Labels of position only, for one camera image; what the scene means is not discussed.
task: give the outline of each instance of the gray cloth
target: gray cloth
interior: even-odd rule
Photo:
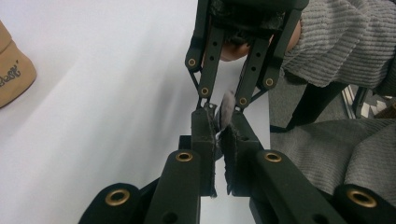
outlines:
[[[375,88],[375,93],[380,95],[396,96],[396,59],[393,60],[388,75],[381,84]]]
[[[283,68],[309,83],[374,89],[384,80],[396,47],[396,5],[380,0],[310,0],[298,44]]]
[[[271,133],[271,149],[285,153],[318,189],[342,184],[371,189],[396,206],[396,119],[333,120]]]

